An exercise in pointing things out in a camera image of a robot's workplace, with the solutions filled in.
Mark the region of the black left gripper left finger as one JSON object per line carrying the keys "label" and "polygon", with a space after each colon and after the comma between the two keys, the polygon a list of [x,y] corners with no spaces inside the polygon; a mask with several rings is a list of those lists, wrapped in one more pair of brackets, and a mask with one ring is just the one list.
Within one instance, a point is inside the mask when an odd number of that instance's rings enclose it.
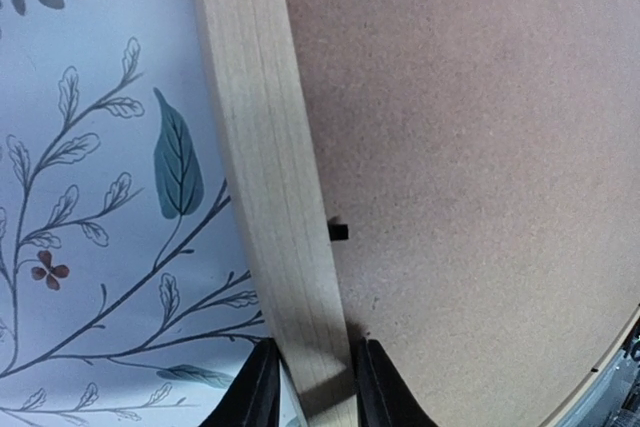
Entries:
{"label": "black left gripper left finger", "polygon": [[279,359],[274,339],[259,341],[220,403],[200,427],[278,427]]}

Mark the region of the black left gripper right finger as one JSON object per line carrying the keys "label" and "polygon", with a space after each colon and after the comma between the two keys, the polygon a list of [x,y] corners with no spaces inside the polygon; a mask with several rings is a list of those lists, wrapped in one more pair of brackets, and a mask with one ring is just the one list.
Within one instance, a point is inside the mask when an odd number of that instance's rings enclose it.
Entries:
{"label": "black left gripper right finger", "polygon": [[437,427],[378,340],[357,343],[354,369],[360,426]]}

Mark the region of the brown frame backing board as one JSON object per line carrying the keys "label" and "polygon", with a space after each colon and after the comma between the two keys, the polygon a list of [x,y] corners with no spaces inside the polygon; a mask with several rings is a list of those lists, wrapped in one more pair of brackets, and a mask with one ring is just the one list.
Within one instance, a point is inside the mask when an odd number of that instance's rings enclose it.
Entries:
{"label": "brown frame backing board", "polygon": [[639,0],[287,0],[350,332],[537,426],[639,303]]}

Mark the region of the light wooden picture frame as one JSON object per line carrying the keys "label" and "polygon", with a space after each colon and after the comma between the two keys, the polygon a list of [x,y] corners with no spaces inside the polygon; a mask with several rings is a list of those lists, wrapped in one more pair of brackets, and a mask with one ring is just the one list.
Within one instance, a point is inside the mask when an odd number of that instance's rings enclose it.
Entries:
{"label": "light wooden picture frame", "polygon": [[[287,0],[196,0],[221,149],[253,281],[309,426],[358,424],[355,340],[327,213]],[[639,303],[608,350],[540,425],[578,412],[610,376]]]}

